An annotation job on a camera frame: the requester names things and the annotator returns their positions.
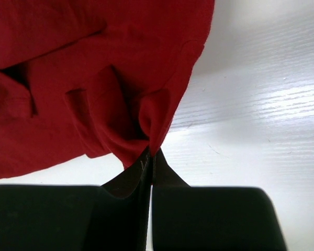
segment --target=red cloth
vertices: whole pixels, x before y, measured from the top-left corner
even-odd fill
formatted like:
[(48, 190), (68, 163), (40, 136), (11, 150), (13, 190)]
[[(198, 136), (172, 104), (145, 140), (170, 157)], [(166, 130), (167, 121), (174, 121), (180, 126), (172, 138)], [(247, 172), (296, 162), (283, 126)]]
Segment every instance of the red cloth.
[(0, 178), (156, 153), (213, 0), (0, 0)]

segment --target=red shirt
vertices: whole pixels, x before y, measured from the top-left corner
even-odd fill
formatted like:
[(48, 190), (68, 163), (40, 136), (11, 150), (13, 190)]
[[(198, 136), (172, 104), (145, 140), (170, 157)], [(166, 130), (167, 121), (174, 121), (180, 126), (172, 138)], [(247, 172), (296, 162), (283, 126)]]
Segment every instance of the red shirt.
[(0, 178), (156, 153), (214, 1), (0, 0)]

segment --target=white surface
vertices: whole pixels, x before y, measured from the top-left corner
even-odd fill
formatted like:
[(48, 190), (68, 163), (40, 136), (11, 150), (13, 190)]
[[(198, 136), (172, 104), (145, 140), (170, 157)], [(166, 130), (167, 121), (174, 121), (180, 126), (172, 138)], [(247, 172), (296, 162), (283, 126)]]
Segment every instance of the white surface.
[[(217, 0), (163, 151), (191, 185), (262, 187), (289, 250), (314, 250), (314, 1)], [(83, 156), (0, 183), (103, 184), (121, 170)]]

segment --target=red fabric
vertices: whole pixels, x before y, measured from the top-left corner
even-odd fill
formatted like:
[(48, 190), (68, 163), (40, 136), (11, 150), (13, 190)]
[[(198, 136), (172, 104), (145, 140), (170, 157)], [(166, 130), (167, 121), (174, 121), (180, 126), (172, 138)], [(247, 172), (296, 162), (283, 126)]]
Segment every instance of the red fabric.
[(0, 178), (159, 149), (213, 0), (0, 0)]

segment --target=white wood grain surface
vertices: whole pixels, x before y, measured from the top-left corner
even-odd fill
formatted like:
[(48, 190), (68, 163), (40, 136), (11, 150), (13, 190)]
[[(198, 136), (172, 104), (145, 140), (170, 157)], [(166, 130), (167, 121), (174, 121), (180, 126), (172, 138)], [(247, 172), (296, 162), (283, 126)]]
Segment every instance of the white wood grain surface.
[[(216, 0), (163, 151), (191, 185), (263, 188), (289, 250), (314, 250), (314, 0)], [(121, 170), (82, 156), (0, 183), (103, 184)]]

